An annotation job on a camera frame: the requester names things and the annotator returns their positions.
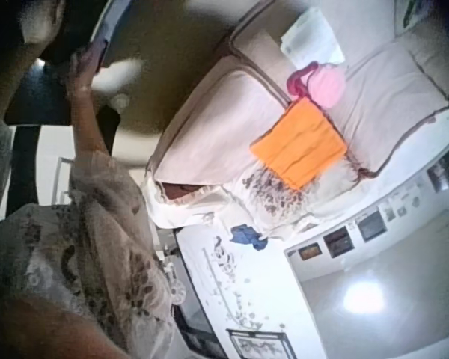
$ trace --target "blue cloth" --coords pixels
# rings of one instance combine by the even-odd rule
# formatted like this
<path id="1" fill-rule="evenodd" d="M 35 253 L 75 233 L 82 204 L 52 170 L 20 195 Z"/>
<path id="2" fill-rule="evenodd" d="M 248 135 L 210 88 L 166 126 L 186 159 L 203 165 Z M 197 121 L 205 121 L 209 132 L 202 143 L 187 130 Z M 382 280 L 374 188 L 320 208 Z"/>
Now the blue cloth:
<path id="1" fill-rule="evenodd" d="M 268 245 L 267 238 L 260 240 L 261 235 L 253 227 L 246 224 L 231 228 L 231 234 L 233 234 L 232 242 L 241 245 L 253 245 L 253 248 L 257 251 L 262 251 Z"/>

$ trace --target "pink cloth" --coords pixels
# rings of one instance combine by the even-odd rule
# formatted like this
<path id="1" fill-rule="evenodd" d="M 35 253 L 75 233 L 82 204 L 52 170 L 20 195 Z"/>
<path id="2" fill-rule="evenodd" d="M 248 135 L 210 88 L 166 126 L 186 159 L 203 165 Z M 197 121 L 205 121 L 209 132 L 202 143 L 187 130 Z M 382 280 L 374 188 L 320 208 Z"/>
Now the pink cloth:
<path id="1" fill-rule="evenodd" d="M 289 77 L 287 88 L 291 95 L 309 96 L 319 106 L 331 108 L 343 96 L 346 78 L 343 70 L 334 65 L 312 62 Z"/>

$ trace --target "person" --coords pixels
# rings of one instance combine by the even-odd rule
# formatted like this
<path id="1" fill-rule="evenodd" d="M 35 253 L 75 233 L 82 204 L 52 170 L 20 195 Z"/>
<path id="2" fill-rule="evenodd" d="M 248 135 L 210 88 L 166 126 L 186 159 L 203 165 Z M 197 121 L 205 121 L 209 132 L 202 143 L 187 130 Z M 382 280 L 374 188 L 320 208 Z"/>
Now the person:
<path id="1" fill-rule="evenodd" d="M 3 122 L 23 73 L 58 32 L 0 47 L 0 200 L 10 161 Z M 91 82 L 104 42 L 70 61 L 67 94 L 76 158 L 69 206 L 28 204 L 0 223 L 0 358 L 164 358 L 174 322 L 138 186 L 107 152 Z"/>

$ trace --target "folded towel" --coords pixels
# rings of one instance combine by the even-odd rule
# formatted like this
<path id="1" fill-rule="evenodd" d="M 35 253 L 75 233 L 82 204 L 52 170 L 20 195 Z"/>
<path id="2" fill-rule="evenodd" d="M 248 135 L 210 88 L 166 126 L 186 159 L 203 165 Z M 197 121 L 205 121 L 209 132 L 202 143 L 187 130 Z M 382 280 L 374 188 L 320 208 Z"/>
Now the folded towel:
<path id="1" fill-rule="evenodd" d="M 299 190 L 347 151 L 343 139 L 307 97 L 295 102 L 251 151 L 292 189 Z"/>

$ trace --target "orange cloth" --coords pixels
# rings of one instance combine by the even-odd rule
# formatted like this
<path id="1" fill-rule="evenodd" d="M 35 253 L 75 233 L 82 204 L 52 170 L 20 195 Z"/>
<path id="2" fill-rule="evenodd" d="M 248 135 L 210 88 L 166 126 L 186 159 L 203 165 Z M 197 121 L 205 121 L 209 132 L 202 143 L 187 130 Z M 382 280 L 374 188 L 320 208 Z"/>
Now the orange cloth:
<path id="1" fill-rule="evenodd" d="M 292 189 L 301 189 L 339 161 L 347 146 L 308 98 L 295 102 L 251 151 Z"/>

